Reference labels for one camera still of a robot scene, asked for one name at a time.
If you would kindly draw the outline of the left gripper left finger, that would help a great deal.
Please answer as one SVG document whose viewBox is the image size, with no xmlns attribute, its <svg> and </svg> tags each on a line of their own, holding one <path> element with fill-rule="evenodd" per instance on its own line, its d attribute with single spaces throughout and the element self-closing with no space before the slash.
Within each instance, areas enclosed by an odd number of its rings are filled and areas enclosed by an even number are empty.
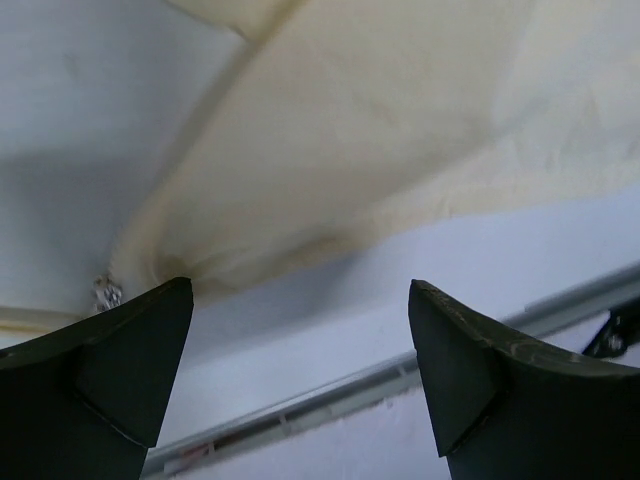
<svg viewBox="0 0 640 480">
<path fill-rule="evenodd" d="M 4 479 L 137 479 L 156 446 L 193 312 L 174 278 L 1 352 Z"/>
</svg>

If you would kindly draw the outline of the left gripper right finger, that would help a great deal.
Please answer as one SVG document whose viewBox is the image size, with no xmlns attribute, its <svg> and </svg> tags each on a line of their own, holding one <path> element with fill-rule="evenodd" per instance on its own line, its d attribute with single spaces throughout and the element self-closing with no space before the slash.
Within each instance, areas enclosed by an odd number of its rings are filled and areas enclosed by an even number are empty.
<svg viewBox="0 0 640 480">
<path fill-rule="evenodd" d="M 454 479 L 635 479 L 639 371 L 537 340 L 415 280 L 408 316 Z"/>
</svg>

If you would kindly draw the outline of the cream yellow jacket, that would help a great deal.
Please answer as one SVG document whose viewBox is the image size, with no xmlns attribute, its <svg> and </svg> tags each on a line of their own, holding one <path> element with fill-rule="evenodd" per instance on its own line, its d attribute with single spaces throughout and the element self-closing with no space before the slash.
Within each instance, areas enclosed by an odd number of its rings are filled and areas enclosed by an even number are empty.
<svg viewBox="0 0 640 480">
<path fill-rule="evenodd" d="M 178 8 L 250 49 L 122 230 L 122 303 L 178 276 L 209 303 L 416 225 L 639 178 L 635 1 Z"/>
</svg>

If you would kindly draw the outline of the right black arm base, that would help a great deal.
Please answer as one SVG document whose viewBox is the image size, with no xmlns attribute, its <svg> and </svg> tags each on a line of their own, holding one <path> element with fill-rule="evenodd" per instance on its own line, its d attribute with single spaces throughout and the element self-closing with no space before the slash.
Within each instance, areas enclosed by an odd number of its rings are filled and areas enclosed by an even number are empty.
<svg viewBox="0 0 640 480">
<path fill-rule="evenodd" d="M 639 343 L 639 315 L 615 313 L 596 333 L 582 354 L 597 359 L 622 357 Z"/>
</svg>

